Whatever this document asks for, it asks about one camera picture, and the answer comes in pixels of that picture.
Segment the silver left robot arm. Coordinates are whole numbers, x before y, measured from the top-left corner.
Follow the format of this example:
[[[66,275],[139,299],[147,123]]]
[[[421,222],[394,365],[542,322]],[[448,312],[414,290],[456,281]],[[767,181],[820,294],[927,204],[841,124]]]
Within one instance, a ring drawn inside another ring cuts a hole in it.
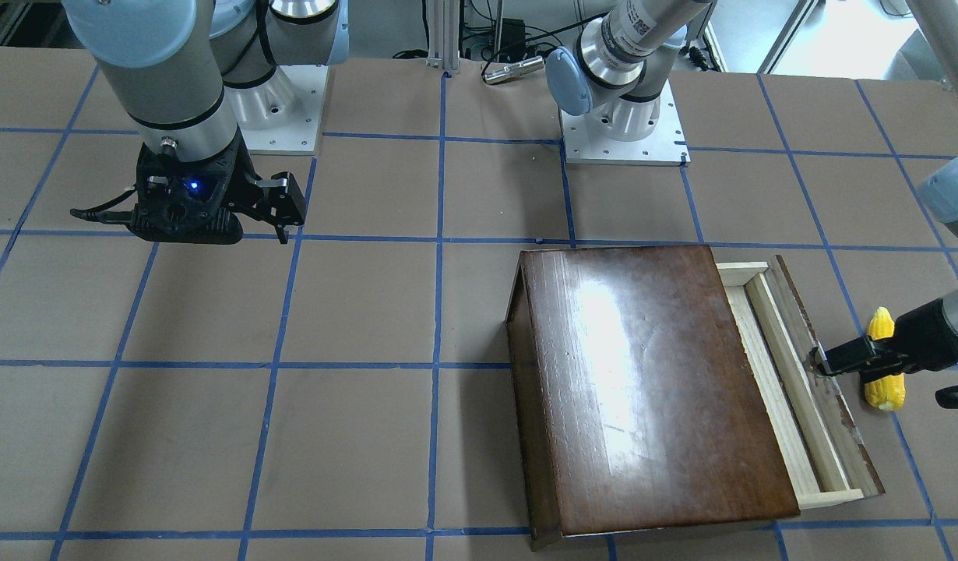
[[[910,1],[907,6],[958,102],[958,1]],[[958,156],[927,177],[917,192],[932,216],[958,239]],[[891,337],[875,340],[862,335],[831,349],[817,344],[808,355],[810,372],[821,379],[857,373],[862,381],[875,381],[891,374],[941,372],[954,365],[958,365],[958,288],[898,317]],[[935,391],[935,401],[958,411],[958,386]]]

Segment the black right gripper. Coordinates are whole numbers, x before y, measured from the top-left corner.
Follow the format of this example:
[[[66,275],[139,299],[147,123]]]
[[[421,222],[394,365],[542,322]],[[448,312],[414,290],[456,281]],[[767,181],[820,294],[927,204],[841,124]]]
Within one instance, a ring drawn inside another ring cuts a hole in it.
[[[88,209],[70,211],[83,221],[123,226],[148,242],[233,245],[244,230],[244,214],[273,227],[281,245],[288,227],[304,226],[307,203],[291,173],[259,180],[241,132],[216,155],[182,159],[176,146],[160,152],[144,143],[135,164],[135,182],[120,196]]]

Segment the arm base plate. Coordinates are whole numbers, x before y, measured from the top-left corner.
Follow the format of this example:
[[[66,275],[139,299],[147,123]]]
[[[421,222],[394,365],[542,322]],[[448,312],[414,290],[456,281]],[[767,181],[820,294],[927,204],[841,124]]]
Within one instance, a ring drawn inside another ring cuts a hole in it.
[[[282,66],[250,89],[226,86],[252,155],[315,156],[325,118],[327,66]]]
[[[652,101],[618,98],[583,116],[565,111],[558,116],[569,163],[685,167],[692,162],[669,81]]]

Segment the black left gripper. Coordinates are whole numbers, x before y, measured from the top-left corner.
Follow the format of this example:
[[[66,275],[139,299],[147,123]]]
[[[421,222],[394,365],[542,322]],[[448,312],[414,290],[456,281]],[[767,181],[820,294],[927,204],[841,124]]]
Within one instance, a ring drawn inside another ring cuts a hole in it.
[[[958,297],[942,297],[896,320],[892,349],[885,342],[859,337],[825,351],[812,349],[812,368],[819,376],[860,373],[868,379],[896,374],[896,354],[903,372],[941,372],[958,365]],[[941,408],[958,411],[958,384],[935,391]]]

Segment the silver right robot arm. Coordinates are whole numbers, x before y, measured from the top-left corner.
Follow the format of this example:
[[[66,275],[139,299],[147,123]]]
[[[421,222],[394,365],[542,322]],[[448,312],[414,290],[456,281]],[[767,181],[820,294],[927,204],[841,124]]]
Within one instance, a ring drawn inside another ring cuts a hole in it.
[[[76,219],[164,244],[233,245],[241,217],[280,244],[307,203],[289,171],[263,178],[251,148],[311,153],[327,69],[350,54],[345,1],[65,1],[142,145],[135,180]]]

